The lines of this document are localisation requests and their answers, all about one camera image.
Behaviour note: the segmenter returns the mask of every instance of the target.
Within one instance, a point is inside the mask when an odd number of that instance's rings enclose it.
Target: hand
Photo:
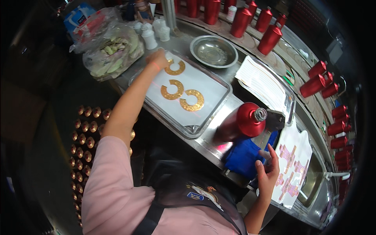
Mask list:
[[[268,150],[271,157],[268,160],[268,165],[264,166],[260,160],[257,160],[255,165],[260,190],[259,198],[265,199],[270,203],[271,195],[279,176],[279,163],[277,154],[270,144],[268,144]],[[265,155],[262,150],[259,151],[259,154]]]
[[[146,62],[148,64],[155,63],[155,67],[157,67],[159,70],[162,70],[169,66],[169,63],[165,57],[164,50],[162,48],[159,48],[156,52],[148,55],[146,57]]]

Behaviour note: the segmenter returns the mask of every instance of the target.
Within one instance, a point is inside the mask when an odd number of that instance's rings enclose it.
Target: gold decal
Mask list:
[[[177,87],[177,92],[175,94],[170,94],[167,92],[167,87],[166,86],[161,86],[161,94],[164,98],[167,100],[176,100],[180,98],[183,95],[184,92],[184,87],[181,82],[178,80],[171,79],[170,80],[171,85],[175,85]]]
[[[174,60],[171,59],[168,62],[170,63],[170,66],[171,66],[171,64],[174,63]],[[179,75],[179,74],[183,73],[184,70],[185,70],[185,63],[183,61],[179,61],[178,64],[179,64],[179,69],[178,70],[175,70],[175,71],[171,70],[170,66],[168,66],[168,67],[165,68],[166,73],[169,74],[169,75],[172,75],[172,76],[176,76],[176,75]]]
[[[187,104],[186,99],[180,99],[179,100],[180,105],[183,109],[189,112],[195,112],[195,111],[202,109],[202,107],[204,106],[204,96],[199,91],[190,89],[190,90],[186,90],[185,93],[189,96],[196,96],[197,103],[194,105],[189,105]]]

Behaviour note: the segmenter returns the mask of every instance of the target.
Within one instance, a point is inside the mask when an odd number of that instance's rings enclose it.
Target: pink t-shirt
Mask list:
[[[98,144],[82,200],[83,233],[132,234],[154,199],[151,187],[133,186],[128,147],[114,136]],[[205,206],[166,208],[153,234],[238,234],[232,224]]]

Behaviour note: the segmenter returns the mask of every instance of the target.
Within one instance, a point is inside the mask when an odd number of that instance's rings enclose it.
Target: forearm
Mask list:
[[[264,200],[261,197],[256,199],[255,203],[244,217],[244,223],[249,233],[258,234],[260,232],[262,221],[264,220],[269,204],[270,200]]]
[[[119,137],[129,147],[130,132],[144,103],[146,92],[158,74],[155,64],[148,64],[120,97],[106,122],[102,137]]]

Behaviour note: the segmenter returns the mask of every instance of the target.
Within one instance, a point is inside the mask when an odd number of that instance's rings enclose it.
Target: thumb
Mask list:
[[[255,162],[255,166],[257,170],[258,179],[260,180],[266,175],[264,165],[262,164],[260,160],[257,160]]]

